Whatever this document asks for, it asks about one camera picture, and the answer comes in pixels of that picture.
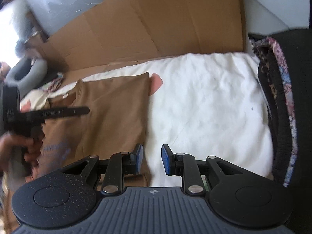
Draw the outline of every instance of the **ribbed gray panel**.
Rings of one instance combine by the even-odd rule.
[[[38,230],[22,226],[16,234],[291,234],[285,226],[271,230],[243,230],[213,214],[203,198],[190,197],[180,187],[128,187],[106,197],[96,211],[75,226]]]

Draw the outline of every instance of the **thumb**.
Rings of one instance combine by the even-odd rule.
[[[29,147],[33,144],[34,140],[32,138],[27,138],[22,135],[7,133],[4,136],[4,146],[8,148],[12,148],[14,146]]]

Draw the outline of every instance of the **wrinkled white cloth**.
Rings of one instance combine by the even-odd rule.
[[[257,67],[245,53],[186,54],[98,73],[84,81],[147,71],[162,79],[150,96],[145,153],[152,186],[181,186],[180,177],[165,175],[163,144],[173,153],[188,153],[198,160],[214,155],[261,176],[270,174],[273,147]],[[74,85],[46,97],[65,94]],[[43,105],[37,102],[32,108]]]

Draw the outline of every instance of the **cardboard flap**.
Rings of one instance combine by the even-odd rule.
[[[55,53],[62,57],[65,70],[189,52],[243,51],[241,12],[240,0],[104,0],[41,48],[48,60]]]

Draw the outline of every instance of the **brown t-shirt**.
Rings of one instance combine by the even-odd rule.
[[[89,155],[109,159],[112,154],[132,151],[137,143],[144,144],[148,117],[149,74],[115,77],[82,82],[66,95],[49,99],[49,107],[88,106],[90,113],[79,117],[46,120],[39,157],[33,178],[43,176],[62,166]],[[148,186],[150,173],[143,157],[139,175],[127,175],[125,186]],[[4,225],[14,230],[12,193],[4,206]]]

